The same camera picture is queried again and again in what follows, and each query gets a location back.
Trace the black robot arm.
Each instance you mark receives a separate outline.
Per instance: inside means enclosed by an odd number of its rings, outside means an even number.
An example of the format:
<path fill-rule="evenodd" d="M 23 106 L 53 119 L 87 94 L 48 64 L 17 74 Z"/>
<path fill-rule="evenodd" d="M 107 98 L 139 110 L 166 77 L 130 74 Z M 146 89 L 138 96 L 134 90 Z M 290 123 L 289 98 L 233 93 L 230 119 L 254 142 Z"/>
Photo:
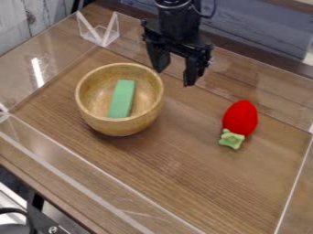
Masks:
<path fill-rule="evenodd" d="M 202 14 L 202 0 L 155 0 L 158 18 L 140 21 L 142 38 L 150 63 L 158 73 L 171 62 L 171 54 L 185 58 L 183 86 L 193 86 L 211 64 L 213 42 L 199 30 L 202 19 L 217 13 L 217 0 L 209 15 Z"/>

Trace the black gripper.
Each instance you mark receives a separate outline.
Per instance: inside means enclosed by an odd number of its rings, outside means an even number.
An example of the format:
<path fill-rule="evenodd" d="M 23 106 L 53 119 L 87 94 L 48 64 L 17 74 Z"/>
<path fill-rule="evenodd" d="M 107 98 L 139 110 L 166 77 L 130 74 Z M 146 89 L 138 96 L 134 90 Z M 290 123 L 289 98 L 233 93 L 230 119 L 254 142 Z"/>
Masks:
<path fill-rule="evenodd" d="M 215 15 L 202 14 L 202 0 L 155 0 L 156 19 L 143 19 L 146 42 L 151 66 L 160 73 L 170 64 L 170 54 L 185 58 L 183 86 L 193 86 L 203 76 L 211 59 L 213 43 L 201 39 L 201 19 Z"/>

